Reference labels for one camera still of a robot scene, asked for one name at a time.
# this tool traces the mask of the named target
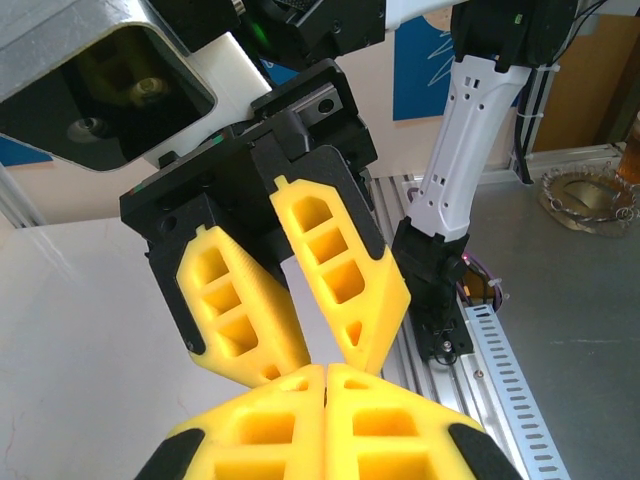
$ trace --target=gray table surface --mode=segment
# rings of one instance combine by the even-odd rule
[[[640,474],[640,226],[573,232],[537,187],[480,187],[469,249],[504,279],[499,317],[572,479]]]

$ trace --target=white table surface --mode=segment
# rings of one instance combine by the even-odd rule
[[[118,219],[1,247],[0,479],[133,478],[173,426],[246,391],[191,362],[145,251]],[[312,358],[340,361],[313,310]]]

